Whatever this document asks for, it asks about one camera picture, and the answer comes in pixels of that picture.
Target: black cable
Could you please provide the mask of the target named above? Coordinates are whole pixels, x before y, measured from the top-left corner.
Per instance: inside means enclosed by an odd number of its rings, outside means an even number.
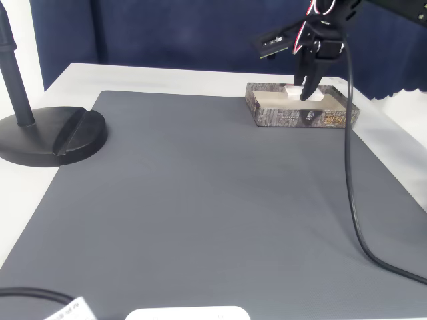
[[[352,212],[352,219],[354,230],[356,236],[359,240],[359,244],[362,247],[363,252],[379,267],[401,275],[403,277],[415,280],[417,282],[427,285],[427,279],[419,275],[415,275],[411,272],[399,269],[393,265],[384,262],[379,259],[375,254],[371,252],[368,245],[363,238],[362,231],[360,230],[358,214],[356,211],[356,204],[354,203],[354,193],[353,193],[353,179],[352,179],[352,169],[350,161],[350,133],[352,132],[351,118],[352,118],[352,106],[353,106],[353,66],[352,66],[352,55],[350,54],[350,48],[348,47],[347,35],[345,31],[341,31],[341,36],[344,42],[344,49],[346,51],[347,64],[348,64],[348,95],[347,95],[347,111],[346,111],[346,128],[345,128],[345,138],[344,138],[344,149],[345,149],[345,165],[346,165],[346,183],[347,183],[347,194],[348,201],[350,202],[350,210]]]
[[[0,297],[29,297],[54,301],[63,305],[68,305],[75,299],[59,292],[26,287],[0,288]]]

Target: gray mat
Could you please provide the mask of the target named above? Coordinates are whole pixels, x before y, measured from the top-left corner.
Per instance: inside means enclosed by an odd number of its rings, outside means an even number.
[[[427,286],[356,242],[343,130],[256,127],[240,98],[104,92],[95,109],[105,147],[60,168],[1,286],[82,295],[100,320],[200,305],[252,319],[427,316]],[[367,242],[427,277],[427,215],[356,135],[352,147]],[[0,299],[0,319],[57,308]]]

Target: cardboard box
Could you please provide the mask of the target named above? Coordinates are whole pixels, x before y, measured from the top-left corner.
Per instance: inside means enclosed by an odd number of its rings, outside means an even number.
[[[291,100],[286,84],[248,83],[246,103],[259,127],[344,128],[346,125],[345,98],[335,87],[320,85],[321,101]],[[352,109],[352,125],[360,110]]]

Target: blue curtain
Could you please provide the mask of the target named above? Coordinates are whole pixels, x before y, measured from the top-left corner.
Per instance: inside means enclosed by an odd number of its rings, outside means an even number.
[[[31,0],[47,88],[72,62],[294,74],[290,51],[259,59],[255,35],[303,16],[302,0]],[[366,3],[349,28],[355,85],[382,99],[427,90],[427,30]],[[329,75],[346,78],[344,59]]]

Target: robotic arm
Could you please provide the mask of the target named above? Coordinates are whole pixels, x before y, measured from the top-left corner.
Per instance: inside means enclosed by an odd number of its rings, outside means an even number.
[[[426,0],[369,0],[369,2],[395,12],[427,27]],[[299,55],[294,85],[306,82],[301,101],[308,99],[320,80],[341,56],[344,42],[342,34],[357,16],[363,0],[312,0],[304,19],[287,27],[266,33],[254,43],[261,57],[274,55],[292,46],[297,28],[293,54]]]

